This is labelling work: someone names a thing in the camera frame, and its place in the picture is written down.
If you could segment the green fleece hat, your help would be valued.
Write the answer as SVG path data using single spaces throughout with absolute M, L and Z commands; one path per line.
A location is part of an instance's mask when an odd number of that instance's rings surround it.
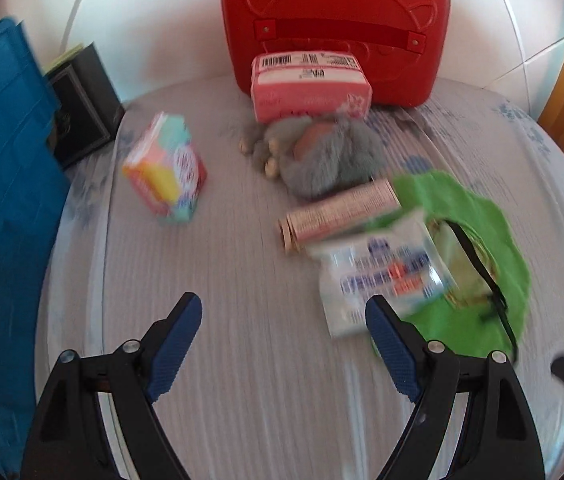
M 530 273 L 501 209 L 439 170 L 396 177 L 393 190 L 401 211 L 375 221 L 372 229 L 394 226 L 406 214 L 422 211 L 454 281 L 442 296 L 405 314 L 404 321 L 459 354 L 483 358 L 499 350 L 515 362 Z

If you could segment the wet wipes packet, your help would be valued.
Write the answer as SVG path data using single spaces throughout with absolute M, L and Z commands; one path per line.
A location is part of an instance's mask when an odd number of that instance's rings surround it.
M 367 329 L 365 305 L 375 295 L 404 318 L 456 284 L 422 209 L 387 228 L 314 244 L 307 254 L 320 263 L 320 298 L 333 338 Z

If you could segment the pastel tissue pack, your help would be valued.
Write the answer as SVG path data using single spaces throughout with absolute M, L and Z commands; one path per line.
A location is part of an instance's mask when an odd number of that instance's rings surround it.
M 155 216 L 173 222 L 192 219 L 207 179 L 184 117 L 163 112 L 125 157 L 122 174 Z

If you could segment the beige paper tube pack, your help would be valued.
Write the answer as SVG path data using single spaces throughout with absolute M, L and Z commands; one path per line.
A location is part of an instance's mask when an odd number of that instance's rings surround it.
M 284 252 L 360 228 L 400 208 L 393 185 L 375 180 L 290 211 L 277 222 Z

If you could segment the grey furry slipper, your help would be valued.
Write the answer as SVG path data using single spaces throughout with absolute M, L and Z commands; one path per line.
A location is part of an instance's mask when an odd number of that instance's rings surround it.
M 370 182 L 385 166 L 378 133 L 345 115 L 257 122 L 243 133 L 239 151 L 257 171 L 281 180 L 301 200 L 321 200 Z

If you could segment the pink tissue pack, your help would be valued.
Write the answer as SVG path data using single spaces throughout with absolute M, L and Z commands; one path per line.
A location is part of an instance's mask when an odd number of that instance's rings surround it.
M 372 88 L 358 60 L 329 51 L 291 51 L 257 56 L 250 96 L 257 122 L 291 116 L 343 114 L 367 117 Z

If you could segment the blue plastic crate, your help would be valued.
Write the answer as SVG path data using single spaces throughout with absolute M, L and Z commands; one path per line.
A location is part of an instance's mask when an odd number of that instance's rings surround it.
M 39 302 L 70 183 L 47 146 L 59 104 L 24 36 L 0 21 L 0 476 L 19 472 L 35 410 Z

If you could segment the black box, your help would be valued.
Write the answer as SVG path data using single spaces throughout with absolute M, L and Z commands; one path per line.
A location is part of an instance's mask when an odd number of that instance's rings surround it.
M 53 153 L 67 169 L 116 140 L 125 108 L 95 44 L 66 52 L 46 76 L 59 101 Z

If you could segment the red hard carry case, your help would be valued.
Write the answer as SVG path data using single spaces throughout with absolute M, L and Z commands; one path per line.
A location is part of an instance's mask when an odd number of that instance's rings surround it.
M 261 54 L 333 51 L 354 56 L 381 105 L 415 107 L 431 95 L 451 0 L 221 0 L 239 89 Z

